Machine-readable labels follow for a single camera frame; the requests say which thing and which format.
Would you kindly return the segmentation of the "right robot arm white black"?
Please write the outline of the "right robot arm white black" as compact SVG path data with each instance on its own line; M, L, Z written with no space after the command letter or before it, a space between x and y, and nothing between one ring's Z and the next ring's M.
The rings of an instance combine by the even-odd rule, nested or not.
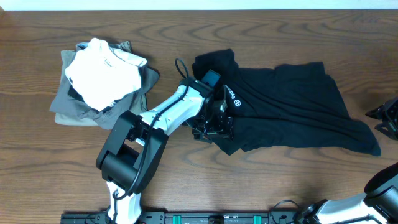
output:
M321 101L331 109L333 115L342 115L354 122L345 107L342 98ZM397 141L397 97L386 101L381 106L366 112L366 116L382 121L378 129ZM355 147L339 146L354 152L380 156L381 149L376 138L365 125L357 131L348 131L349 137L355 138ZM364 193L343 200L322 200L297 212L291 223L397 223L397 162L378 172L365 186Z

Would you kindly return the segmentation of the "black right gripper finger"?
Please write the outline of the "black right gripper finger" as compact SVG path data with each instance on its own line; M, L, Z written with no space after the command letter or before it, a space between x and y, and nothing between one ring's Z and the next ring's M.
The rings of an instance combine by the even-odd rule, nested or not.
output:
M373 110L366 112L365 115L373 119L384 120L386 117L385 109L386 109L385 105L381 105Z
M392 140L396 140L396 139L397 139L396 136L393 134L393 132L389 131L389 130L387 129L387 127L386 127L384 124L382 124L382 123L377 124L377 125L374 127L374 129L376 129L376 130L379 131L380 133L383 133L385 136L387 136L388 138L390 138L390 139L392 139Z

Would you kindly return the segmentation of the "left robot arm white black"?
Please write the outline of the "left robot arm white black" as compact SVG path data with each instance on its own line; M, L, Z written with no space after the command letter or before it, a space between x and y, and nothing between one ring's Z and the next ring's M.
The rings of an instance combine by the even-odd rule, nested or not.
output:
M209 70L200 80L184 78L177 91L152 110L126 111L117 119L96 160L111 199L100 223L138 221L141 192L152 180L169 136L179 126L191 127L197 141L232 140L227 93L221 76Z

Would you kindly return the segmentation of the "black t-shirt with logo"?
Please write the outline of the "black t-shirt with logo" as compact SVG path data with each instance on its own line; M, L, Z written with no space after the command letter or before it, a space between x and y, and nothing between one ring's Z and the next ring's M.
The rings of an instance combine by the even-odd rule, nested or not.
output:
M321 62L241 68L228 49L197 56L192 69L196 79L209 70L221 76L233 138L214 142L228 155L273 146L342 147L381 155L373 132L350 117Z

